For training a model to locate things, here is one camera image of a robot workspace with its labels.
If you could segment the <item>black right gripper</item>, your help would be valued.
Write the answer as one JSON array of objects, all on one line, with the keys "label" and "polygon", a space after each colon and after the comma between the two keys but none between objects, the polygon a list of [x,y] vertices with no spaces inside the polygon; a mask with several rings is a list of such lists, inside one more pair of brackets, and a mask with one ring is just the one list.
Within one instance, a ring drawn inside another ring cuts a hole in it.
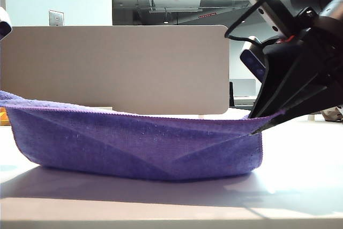
[{"label": "black right gripper", "polygon": [[250,118],[268,117],[253,134],[293,118],[342,105],[342,9],[297,16],[276,11],[280,42],[266,46],[265,75]]}]

